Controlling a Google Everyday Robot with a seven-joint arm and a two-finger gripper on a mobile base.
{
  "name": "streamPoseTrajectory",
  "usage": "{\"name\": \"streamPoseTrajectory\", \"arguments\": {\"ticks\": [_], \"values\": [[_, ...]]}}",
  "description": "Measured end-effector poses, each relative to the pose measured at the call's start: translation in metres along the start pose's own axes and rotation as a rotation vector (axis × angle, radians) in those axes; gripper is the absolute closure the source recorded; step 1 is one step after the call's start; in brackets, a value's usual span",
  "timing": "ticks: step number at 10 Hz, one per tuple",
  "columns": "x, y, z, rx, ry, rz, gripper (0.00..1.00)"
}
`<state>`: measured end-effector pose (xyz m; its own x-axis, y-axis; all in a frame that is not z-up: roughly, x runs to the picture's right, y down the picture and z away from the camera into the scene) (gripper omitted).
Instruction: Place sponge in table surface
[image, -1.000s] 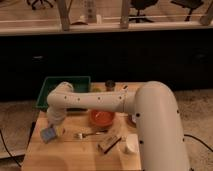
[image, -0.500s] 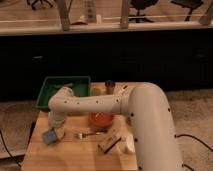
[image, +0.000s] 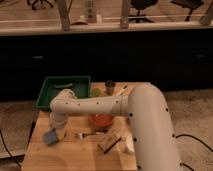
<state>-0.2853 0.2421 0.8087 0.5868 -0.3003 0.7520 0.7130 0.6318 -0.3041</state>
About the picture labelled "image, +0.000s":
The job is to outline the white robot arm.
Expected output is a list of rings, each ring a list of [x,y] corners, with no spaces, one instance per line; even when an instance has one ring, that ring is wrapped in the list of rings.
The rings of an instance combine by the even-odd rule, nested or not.
[[[128,95],[75,99],[69,89],[50,102],[50,123],[64,127],[69,114],[127,116],[138,171],[182,171],[167,102],[151,83],[136,85]]]

